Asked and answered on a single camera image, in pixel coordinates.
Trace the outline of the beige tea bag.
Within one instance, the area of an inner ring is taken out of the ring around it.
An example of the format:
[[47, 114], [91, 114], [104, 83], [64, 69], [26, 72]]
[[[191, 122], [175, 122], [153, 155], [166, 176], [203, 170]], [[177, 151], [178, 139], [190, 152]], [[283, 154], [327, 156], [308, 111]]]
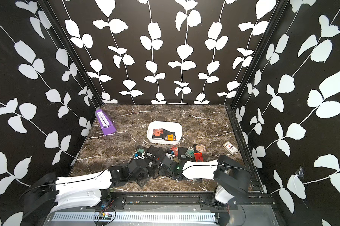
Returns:
[[203, 144], [194, 144], [193, 147], [196, 153], [206, 152], [206, 147]]

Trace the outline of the orange label tea bag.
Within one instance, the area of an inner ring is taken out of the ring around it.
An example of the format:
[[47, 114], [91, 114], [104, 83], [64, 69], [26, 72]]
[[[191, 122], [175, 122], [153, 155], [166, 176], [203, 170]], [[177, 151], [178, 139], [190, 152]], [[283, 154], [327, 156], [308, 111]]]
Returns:
[[176, 137], [173, 134], [168, 134], [165, 138], [167, 141], [176, 141]]

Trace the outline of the green jasmine tea bag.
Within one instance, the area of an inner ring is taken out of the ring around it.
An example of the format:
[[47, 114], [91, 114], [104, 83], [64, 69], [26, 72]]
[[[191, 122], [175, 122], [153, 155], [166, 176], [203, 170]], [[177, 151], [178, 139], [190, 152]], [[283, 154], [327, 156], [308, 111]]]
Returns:
[[193, 159], [194, 158], [194, 150], [193, 149], [187, 149], [186, 151], [186, 157], [189, 159]]

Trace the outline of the purple metronome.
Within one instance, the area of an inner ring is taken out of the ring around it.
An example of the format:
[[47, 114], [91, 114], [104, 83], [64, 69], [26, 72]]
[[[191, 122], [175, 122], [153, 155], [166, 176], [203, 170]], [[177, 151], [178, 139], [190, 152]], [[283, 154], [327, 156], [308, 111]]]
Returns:
[[112, 119], [102, 109], [96, 111], [99, 125], [104, 135], [112, 135], [117, 132], [116, 127], [113, 124]]

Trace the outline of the shiny red tea bag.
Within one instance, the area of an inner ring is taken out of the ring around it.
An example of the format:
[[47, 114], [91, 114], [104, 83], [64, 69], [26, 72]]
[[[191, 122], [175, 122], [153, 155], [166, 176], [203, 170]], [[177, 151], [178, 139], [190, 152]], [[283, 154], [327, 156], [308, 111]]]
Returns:
[[197, 163], [204, 161], [202, 153], [194, 153], [194, 158]]

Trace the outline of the playing card box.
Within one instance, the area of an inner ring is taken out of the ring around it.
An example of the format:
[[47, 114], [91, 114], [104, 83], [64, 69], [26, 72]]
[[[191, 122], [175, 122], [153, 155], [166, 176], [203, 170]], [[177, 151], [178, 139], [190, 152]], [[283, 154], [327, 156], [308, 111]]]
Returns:
[[224, 143], [222, 147], [226, 149], [231, 155], [234, 155], [238, 152], [238, 149], [230, 141]]

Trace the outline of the black tea bag barcode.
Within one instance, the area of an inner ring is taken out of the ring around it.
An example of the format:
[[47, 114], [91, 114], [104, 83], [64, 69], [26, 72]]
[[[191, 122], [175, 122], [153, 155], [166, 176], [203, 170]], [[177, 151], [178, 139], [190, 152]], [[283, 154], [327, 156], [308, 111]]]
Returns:
[[187, 153], [188, 149], [187, 148], [184, 148], [184, 147], [178, 147], [178, 159], [180, 160], [185, 160], [187, 159]]

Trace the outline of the teal tea bag left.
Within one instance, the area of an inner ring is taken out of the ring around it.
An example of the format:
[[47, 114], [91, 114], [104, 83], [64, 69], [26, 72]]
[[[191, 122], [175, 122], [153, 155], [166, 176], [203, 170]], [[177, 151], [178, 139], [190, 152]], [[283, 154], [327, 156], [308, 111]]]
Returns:
[[135, 152], [134, 158], [138, 159], [138, 158], [144, 158], [144, 157], [145, 157], [144, 149], [142, 149], [142, 148], [137, 149], [136, 152]]

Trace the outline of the red label tea bag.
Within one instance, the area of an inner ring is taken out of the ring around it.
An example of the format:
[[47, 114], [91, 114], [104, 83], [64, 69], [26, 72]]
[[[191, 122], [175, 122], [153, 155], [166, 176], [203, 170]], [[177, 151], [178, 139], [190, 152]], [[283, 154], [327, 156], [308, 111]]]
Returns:
[[153, 136], [152, 136], [152, 138], [159, 138], [162, 135], [163, 135], [163, 128], [153, 129]]

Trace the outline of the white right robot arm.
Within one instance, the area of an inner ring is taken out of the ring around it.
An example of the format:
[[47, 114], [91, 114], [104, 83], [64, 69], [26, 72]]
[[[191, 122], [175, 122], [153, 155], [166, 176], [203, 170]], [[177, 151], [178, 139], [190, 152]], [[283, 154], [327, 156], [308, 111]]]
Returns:
[[217, 183], [211, 204], [227, 205], [236, 197], [248, 195], [251, 172], [238, 162], [221, 155], [210, 162], [171, 160], [168, 156], [159, 159], [160, 167], [173, 180], [208, 179]]

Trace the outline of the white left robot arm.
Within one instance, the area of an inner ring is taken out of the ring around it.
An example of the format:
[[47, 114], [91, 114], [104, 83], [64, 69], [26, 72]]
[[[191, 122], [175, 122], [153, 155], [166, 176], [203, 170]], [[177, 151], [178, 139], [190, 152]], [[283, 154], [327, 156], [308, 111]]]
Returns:
[[24, 207], [22, 223], [35, 226], [52, 212], [94, 207], [103, 200], [108, 189], [147, 179], [152, 167], [151, 162], [139, 158], [89, 175], [57, 177], [55, 173], [48, 173], [20, 196]]

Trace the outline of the pink red tea bag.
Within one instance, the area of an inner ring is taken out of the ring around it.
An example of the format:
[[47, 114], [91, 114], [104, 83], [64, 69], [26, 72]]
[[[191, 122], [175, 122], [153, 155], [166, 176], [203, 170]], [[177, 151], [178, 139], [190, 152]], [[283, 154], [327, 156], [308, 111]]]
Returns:
[[177, 146], [173, 146], [170, 148], [171, 154], [174, 156], [178, 156], [178, 147]]

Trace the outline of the white storage box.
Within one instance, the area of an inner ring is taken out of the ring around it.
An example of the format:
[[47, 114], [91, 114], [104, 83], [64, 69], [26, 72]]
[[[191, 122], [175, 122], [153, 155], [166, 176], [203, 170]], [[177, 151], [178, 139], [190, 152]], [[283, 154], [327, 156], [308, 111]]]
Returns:
[[182, 131], [182, 126], [177, 122], [153, 121], [148, 125], [146, 136], [154, 144], [177, 145]]

